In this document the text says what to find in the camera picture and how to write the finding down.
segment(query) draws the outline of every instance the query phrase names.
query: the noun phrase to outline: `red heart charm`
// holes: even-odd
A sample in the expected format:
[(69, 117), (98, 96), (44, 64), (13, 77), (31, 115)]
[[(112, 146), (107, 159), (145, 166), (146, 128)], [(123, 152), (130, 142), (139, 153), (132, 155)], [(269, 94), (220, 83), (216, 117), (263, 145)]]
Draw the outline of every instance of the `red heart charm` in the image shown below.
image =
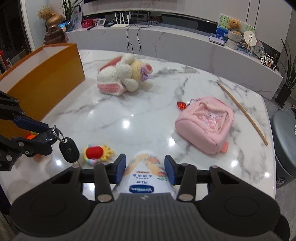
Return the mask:
[(179, 107), (180, 110), (184, 110), (187, 107), (187, 104), (184, 103), (184, 102), (182, 102), (182, 101), (178, 101), (177, 102), (177, 105), (178, 105), (178, 107)]

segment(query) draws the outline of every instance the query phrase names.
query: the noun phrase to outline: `key ring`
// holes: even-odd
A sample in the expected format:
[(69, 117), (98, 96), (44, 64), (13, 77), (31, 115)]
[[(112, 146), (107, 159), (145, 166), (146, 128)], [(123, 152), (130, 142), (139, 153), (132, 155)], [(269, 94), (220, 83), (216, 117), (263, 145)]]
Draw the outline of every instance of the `key ring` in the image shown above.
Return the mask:
[(67, 139), (66, 139), (66, 140), (62, 140), (61, 138), (59, 138), (59, 136), (57, 135), (57, 133), (55, 132), (55, 130), (57, 130), (58, 133), (61, 134), (61, 136), (63, 137), (63, 139), (65, 138), (64, 135), (63, 135), (63, 133), (57, 128), (56, 125), (54, 125), (54, 127), (53, 127), (53, 129), (52, 129), (52, 132), (53, 132), (54, 136), (55, 136), (60, 142), (62, 142), (62, 143), (66, 143), (66, 142), (67, 142)]

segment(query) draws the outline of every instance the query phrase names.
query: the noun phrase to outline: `orange box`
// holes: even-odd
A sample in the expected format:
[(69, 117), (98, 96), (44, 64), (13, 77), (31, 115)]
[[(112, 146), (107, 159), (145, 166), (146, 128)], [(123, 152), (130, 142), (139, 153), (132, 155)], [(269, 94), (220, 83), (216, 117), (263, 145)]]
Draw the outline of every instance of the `orange box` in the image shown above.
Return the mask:
[[(0, 90), (19, 99), (27, 116), (41, 121), (51, 109), (85, 79), (76, 44), (42, 46), (26, 55), (0, 77)], [(0, 120), (6, 138), (28, 131)]]

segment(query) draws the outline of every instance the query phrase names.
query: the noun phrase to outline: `blue gripper pad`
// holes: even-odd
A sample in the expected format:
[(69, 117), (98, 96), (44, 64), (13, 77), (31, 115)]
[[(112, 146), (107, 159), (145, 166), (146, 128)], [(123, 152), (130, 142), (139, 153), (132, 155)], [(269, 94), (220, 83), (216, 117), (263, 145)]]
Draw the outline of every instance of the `blue gripper pad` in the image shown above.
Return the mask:
[(116, 175), (115, 175), (115, 183), (120, 183), (122, 176), (124, 174), (124, 171), (126, 169), (126, 155), (120, 154), (116, 161), (119, 160), (117, 169), (116, 169)]
[(18, 128), (36, 133), (46, 132), (49, 129), (48, 124), (33, 120), (31, 117), (27, 116), (19, 116), (13, 120), (13, 123), (16, 124)]
[(165, 172), (168, 176), (168, 180), (170, 184), (175, 185), (176, 177), (175, 177), (174, 167), (167, 156), (165, 156)]

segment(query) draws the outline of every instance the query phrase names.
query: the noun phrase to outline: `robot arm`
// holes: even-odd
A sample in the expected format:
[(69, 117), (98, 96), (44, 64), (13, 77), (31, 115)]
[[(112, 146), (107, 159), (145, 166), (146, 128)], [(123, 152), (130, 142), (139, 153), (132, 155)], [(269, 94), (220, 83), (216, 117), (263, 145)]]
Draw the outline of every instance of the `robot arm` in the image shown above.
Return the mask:
[(48, 124), (33, 120), (21, 109), (19, 100), (0, 91), (0, 119), (12, 121), (17, 127), (39, 133), (32, 140), (16, 137), (7, 139), (0, 135), (0, 171), (10, 171), (17, 159), (25, 154), (33, 157), (36, 154), (49, 155), (51, 145), (56, 142), (52, 128)]

